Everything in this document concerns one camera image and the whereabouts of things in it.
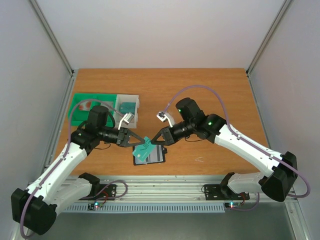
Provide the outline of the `black leather card holder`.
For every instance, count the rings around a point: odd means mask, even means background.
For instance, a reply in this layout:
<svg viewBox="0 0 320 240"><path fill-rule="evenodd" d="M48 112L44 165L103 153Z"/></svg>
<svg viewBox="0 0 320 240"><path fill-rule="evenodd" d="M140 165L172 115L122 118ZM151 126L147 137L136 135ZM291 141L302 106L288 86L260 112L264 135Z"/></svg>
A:
<svg viewBox="0 0 320 240"><path fill-rule="evenodd" d="M152 152L145 158L141 160L138 157L138 146L132 148L133 152L133 165L134 166L143 166L150 164L160 164L166 162L166 154L168 153L167 149L161 145L156 145Z"/></svg>

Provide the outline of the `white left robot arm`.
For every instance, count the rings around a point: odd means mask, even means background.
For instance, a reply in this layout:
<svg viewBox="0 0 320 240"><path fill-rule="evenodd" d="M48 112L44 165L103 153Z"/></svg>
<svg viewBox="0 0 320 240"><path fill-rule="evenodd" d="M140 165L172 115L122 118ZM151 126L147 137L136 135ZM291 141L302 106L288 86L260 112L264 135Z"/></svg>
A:
<svg viewBox="0 0 320 240"><path fill-rule="evenodd" d="M26 189L17 188L11 195L12 218L19 223L23 239L33 234L43 235L54 224L66 207L80 199L96 199L101 193L100 180L88 173L81 174L75 183L61 190L66 178L99 144L105 142L129 148L145 143L145 140L125 127L107 127L112 115L103 105L94 106L87 120L74 132L56 160Z"/></svg>

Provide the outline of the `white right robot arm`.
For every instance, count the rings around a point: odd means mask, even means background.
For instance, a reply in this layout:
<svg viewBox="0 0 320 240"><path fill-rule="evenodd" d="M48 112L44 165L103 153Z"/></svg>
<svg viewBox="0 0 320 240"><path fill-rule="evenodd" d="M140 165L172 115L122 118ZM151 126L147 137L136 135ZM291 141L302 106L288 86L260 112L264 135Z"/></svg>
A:
<svg viewBox="0 0 320 240"><path fill-rule="evenodd" d="M264 193L277 202L286 199L298 177L294 154L267 149L228 125L219 115L206 115L189 97L180 100L176 108L182 117L179 123L175 123L167 112L157 113L157 118L169 125L159 130L151 140L152 144L170 146L196 135L201 140L232 151L259 170L248 174L228 173L219 185L223 199L229 200L241 193Z"/></svg>

